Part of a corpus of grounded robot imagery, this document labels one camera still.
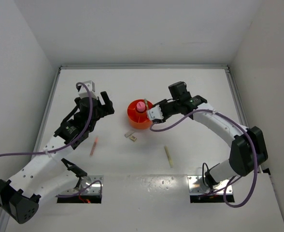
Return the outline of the pink capped glue bottle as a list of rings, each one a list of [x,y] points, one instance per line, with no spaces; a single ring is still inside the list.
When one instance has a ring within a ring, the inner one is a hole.
[[[137,112],[142,113],[142,112],[145,111],[145,109],[146,109],[146,105],[145,105],[145,103],[143,101],[137,102],[137,104],[136,104]]]

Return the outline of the green glue stick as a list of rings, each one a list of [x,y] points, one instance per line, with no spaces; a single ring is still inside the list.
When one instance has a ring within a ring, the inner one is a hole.
[[[149,110],[148,100],[147,100],[147,99],[144,99],[143,101],[144,101],[146,110],[148,111],[148,110]]]

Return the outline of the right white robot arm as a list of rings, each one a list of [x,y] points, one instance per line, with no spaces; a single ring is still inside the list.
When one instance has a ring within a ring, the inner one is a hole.
[[[234,176],[247,176],[268,159],[263,132],[258,127],[248,128],[234,124],[200,95],[191,96],[186,83],[176,82],[168,87],[172,100],[164,99],[147,110],[147,117],[154,124],[166,122],[176,114],[182,114],[206,126],[230,147],[229,158],[207,170],[204,184],[208,188]]]

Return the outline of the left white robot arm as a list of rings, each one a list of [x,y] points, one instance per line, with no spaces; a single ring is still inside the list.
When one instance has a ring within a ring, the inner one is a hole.
[[[66,157],[88,138],[97,121],[114,114],[107,92],[101,92],[101,97],[103,103],[93,91],[79,93],[74,100],[76,106],[63,119],[44,149],[32,153],[33,159],[8,180],[0,179],[0,207],[17,223],[28,222],[46,200],[64,191],[69,181],[76,185],[87,175]],[[73,174],[35,185],[39,177],[60,162]]]

